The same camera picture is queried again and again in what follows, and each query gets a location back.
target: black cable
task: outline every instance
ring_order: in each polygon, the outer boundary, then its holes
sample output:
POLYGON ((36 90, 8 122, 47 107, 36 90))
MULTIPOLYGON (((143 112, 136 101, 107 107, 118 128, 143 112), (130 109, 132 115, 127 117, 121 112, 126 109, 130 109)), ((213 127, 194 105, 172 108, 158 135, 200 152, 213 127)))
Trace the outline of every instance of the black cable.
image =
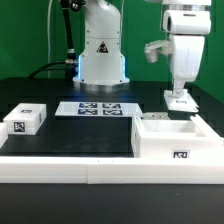
POLYGON ((65 22, 65 30, 66 30, 66 39, 67 39, 67 47, 68 49, 74 49, 73 40, 72 40, 72 30, 69 18, 69 11, 68 9, 63 9, 63 16, 65 22))
POLYGON ((54 66, 54 65, 62 65, 62 64, 65 64, 64 61, 55 61, 55 62, 51 62, 49 64, 46 64, 42 67, 40 67, 39 69, 37 69, 36 71, 32 72, 31 74, 28 75, 28 78, 29 79, 32 79, 36 76, 36 74, 38 74, 39 72, 45 70, 46 71, 46 68, 49 68, 51 66, 54 66))

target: white container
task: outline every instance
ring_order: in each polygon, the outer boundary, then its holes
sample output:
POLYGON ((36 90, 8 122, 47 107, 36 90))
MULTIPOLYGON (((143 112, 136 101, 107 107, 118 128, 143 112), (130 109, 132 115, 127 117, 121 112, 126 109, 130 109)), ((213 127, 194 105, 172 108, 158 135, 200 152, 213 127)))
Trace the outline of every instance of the white container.
POLYGON ((131 143, 135 158, 187 159, 223 150, 223 138, 198 115, 191 121, 142 120, 134 115, 131 143))
POLYGON ((8 139, 7 124, 0 123, 0 148, 8 139))
POLYGON ((20 103, 4 119, 8 134, 35 135, 46 119, 45 104, 20 103))

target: cable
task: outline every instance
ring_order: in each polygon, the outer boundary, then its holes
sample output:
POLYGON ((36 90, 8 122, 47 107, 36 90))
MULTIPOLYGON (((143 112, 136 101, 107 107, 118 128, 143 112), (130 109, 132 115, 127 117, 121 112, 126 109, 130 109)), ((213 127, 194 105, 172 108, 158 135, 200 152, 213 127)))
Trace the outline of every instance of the cable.
POLYGON ((124 16, 124 2, 125 2, 125 0, 122 0, 122 2, 121 2, 121 20, 120 20, 120 50, 121 50, 121 44, 122 44, 123 16, 124 16))
POLYGON ((65 62, 64 61, 55 61, 55 62, 51 62, 49 64, 46 64, 46 65, 40 67, 39 69, 37 69, 36 71, 32 72, 31 74, 29 74, 28 78, 33 79, 36 76, 36 74, 38 74, 39 72, 46 71, 46 68, 49 68, 49 67, 54 66, 54 65, 60 65, 60 64, 65 64, 65 62))
POLYGON ((51 62, 51 9, 54 0, 49 1, 48 5, 48 15, 47 15, 47 43, 48 43, 48 63, 51 62))

